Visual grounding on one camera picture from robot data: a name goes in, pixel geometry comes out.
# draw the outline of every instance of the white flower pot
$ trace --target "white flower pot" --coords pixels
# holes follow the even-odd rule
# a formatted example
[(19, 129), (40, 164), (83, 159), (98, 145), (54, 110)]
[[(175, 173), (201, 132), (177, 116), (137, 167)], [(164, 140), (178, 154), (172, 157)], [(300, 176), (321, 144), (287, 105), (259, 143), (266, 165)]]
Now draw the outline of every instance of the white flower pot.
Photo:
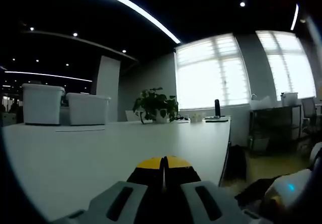
[(160, 110), (156, 111), (155, 123), (167, 123), (168, 122), (168, 114), (163, 118), (160, 114)]

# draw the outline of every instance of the small white box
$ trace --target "small white box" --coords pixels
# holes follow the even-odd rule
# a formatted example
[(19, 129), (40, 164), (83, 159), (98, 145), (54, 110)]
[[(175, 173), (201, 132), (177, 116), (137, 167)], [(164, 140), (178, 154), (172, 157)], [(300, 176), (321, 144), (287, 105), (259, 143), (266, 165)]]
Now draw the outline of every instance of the small white box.
[(109, 97), (68, 93), (71, 125), (101, 125), (106, 123)]
[(59, 125), (63, 87), (23, 84), (24, 122), (29, 124)]

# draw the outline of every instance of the potted plant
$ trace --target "potted plant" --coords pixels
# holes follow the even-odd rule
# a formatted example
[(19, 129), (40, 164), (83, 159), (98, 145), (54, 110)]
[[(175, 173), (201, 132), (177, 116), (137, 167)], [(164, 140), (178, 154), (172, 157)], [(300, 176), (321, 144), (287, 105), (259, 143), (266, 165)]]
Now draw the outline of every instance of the potted plant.
[(141, 97), (135, 100), (132, 110), (137, 116), (140, 116), (143, 124), (143, 113), (145, 113), (146, 120), (153, 120), (157, 123), (166, 123), (166, 116), (169, 116), (170, 122), (175, 120), (178, 114), (176, 96), (169, 96), (168, 99), (166, 95), (157, 93), (160, 90), (163, 90), (162, 87), (143, 90)]

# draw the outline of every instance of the yellow part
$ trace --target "yellow part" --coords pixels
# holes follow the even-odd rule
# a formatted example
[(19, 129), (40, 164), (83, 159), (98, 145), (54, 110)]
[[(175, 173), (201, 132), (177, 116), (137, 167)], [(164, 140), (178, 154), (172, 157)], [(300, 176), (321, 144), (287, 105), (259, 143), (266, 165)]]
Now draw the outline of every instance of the yellow part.
[(178, 158), (176, 156), (167, 156), (167, 159), (169, 168), (184, 168), (191, 166), (191, 164), (188, 161), (182, 158)]
[(156, 169), (158, 170), (160, 168), (160, 162), (162, 157), (156, 157), (149, 160), (145, 160), (141, 162), (137, 168), (143, 168), (143, 169)]

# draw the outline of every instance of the bright window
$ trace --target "bright window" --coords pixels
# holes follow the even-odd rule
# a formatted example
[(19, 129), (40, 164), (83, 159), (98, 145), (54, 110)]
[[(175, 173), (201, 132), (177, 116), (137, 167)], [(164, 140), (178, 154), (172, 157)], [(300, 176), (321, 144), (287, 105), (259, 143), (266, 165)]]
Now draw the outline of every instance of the bright window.
[(315, 97), (311, 66), (298, 38), (291, 33), (257, 31), (270, 64), (277, 100), (282, 92), (298, 92), (299, 98)]
[(249, 81), (232, 34), (211, 37), (177, 48), (177, 95), (180, 109), (239, 105), (250, 100)]

